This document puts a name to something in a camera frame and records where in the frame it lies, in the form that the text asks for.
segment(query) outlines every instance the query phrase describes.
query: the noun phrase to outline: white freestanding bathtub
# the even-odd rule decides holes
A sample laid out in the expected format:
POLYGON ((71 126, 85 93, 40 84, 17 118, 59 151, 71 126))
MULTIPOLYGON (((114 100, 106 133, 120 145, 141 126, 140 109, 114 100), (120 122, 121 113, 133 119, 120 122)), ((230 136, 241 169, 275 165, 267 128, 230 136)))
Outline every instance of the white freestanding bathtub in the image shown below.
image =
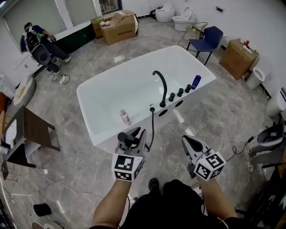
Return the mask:
POLYGON ((82 83, 77 88, 77 97, 94 145, 113 153, 117 147, 117 135, 134 127, 146 129, 151 134, 150 105, 155 108, 155 130, 168 124, 178 112, 190 109, 200 102, 216 79, 201 62, 180 46, 171 46, 145 54, 111 68, 82 83), (159 106, 163 97, 161 72, 167 83, 166 107, 159 106), (192 84, 196 75, 202 77, 195 90, 177 96, 179 88, 192 84), (170 93, 176 94, 173 102, 170 93), (131 120, 127 126, 121 119, 124 109, 131 120))

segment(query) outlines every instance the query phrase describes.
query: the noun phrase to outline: person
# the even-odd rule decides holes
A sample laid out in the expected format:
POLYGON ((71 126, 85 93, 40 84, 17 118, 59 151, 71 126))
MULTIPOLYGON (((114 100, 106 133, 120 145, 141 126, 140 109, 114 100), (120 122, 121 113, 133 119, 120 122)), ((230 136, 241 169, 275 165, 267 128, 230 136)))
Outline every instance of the person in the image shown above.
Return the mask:
MULTIPOLYGON (((233 205, 215 179, 208 182, 198 177, 208 216, 202 213, 203 200, 191 187, 179 180, 165 183, 160 193, 159 181, 149 181, 149 194, 141 196, 130 208, 121 229, 249 228, 238 219, 233 205)), ((131 182, 116 180, 96 208, 90 229, 117 229, 122 219, 131 182)))
MULTIPOLYGON (((55 40, 55 37, 50 35, 48 31, 42 29, 38 25, 32 25, 31 22, 28 22, 24 26, 25 32, 29 32, 30 27, 32 27, 32 30, 34 30, 36 33, 44 35, 44 36, 38 36, 38 37, 42 37, 41 38, 41 44, 43 44, 46 47, 46 49, 49 51, 49 53, 51 53, 52 55, 55 55, 56 57, 59 57, 60 59, 64 60, 66 63, 71 60, 71 58, 72 58, 71 56, 66 54, 63 50, 61 50, 59 47, 57 47, 56 44, 50 42, 47 39, 47 37, 49 37, 51 41, 55 40)), ((26 43, 25 43, 25 35, 22 35, 22 37, 21 37, 20 47, 21 47, 22 53, 27 52, 26 43)), ((53 63, 51 60, 49 61, 49 63, 46 66, 54 74, 56 74, 56 75, 60 74, 59 67, 55 63, 53 63)))
POLYGON ((283 137, 281 143, 271 146, 257 145, 248 150, 247 168, 250 173, 253 172, 255 164, 278 164, 283 162, 283 153, 286 147, 286 137, 283 137))

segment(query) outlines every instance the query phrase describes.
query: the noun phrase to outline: marble floor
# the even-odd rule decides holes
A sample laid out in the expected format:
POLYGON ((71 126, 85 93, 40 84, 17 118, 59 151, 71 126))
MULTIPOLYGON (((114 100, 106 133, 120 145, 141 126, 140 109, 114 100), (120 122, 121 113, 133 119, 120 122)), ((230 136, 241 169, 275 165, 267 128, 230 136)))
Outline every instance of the marble floor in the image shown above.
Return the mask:
MULTIPOLYGON (((95 39, 72 53, 70 63, 61 71, 71 80, 63 85, 52 82, 50 72, 43 69, 36 76, 37 87, 27 105, 35 114, 55 126, 60 152, 39 148, 29 159, 36 169, 15 166, 22 174, 18 182, 3 181, 1 199, 6 198, 15 225, 30 228, 32 221, 57 221, 67 229, 88 228, 96 206, 110 190, 114 179, 111 174, 112 155, 94 147, 80 110, 77 87, 87 79, 146 53, 176 45, 182 32, 174 30, 173 23, 158 23, 154 19, 140 20, 139 35, 106 45, 95 39), (116 62, 117 56, 124 59, 116 62), (34 204, 47 203, 52 215, 39 218, 34 204)), ((150 178, 157 177, 161 184, 179 179, 186 184, 197 183, 186 171, 188 159, 183 152, 181 136, 195 135, 220 151, 225 159, 233 155, 232 146, 240 151, 251 136, 271 125, 266 113, 268 99, 260 90, 252 91, 244 81, 236 81, 222 66, 219 59, 223 50, 211 56, 206 65, 217 77, 205 99, 155 133, 151 152, 132 184, 130 196, 146 194, 150 178)), ((199 60, 207 58, 201 53, 199 60)), ((246 166, 247 149, 225 166, 218 182, 232 203, 245 209, 265 178, 259 167, 252 174, 246 166)))

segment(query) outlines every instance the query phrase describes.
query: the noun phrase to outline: blue chair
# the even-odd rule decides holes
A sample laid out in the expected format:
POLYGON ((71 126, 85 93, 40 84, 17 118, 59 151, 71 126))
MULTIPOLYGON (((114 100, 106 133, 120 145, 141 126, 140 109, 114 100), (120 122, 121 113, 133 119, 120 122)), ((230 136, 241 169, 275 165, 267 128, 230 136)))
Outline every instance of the blue chair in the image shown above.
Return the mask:
POLYGON ((189 45, 192 44, 197 49, 196 58, 198 57, 200 52, 210 52, 209 57, 207 58, 205 62, 205 65, 206 65, 212 52, 218 48, 219 43, 223 38, 223 32, 218 27, 212 26, 212 27, 204 29, 204 34, 205 34, 205 37, 202 40, 190 39, 188 47, 187 47, 187 51, 189 49, 189 45))

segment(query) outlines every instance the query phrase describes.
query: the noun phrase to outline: black faucet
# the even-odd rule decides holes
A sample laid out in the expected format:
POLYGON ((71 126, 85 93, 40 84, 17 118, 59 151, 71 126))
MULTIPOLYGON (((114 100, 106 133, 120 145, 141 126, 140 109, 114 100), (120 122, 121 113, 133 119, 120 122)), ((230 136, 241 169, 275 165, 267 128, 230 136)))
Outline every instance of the black faucet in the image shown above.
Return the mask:
POLYGON ((165 100, 166 100, 166 94, 167 94, 167 84, 166 84, 164 76, 159 71, 154 71, 153 75, 155 75, 155 74, 160 76, 160 78, 161 78, 161 80, 163 82, 164 94, 163 94, 162 102, 160 103, 160 107, 165 107, 166 106, 165 100))

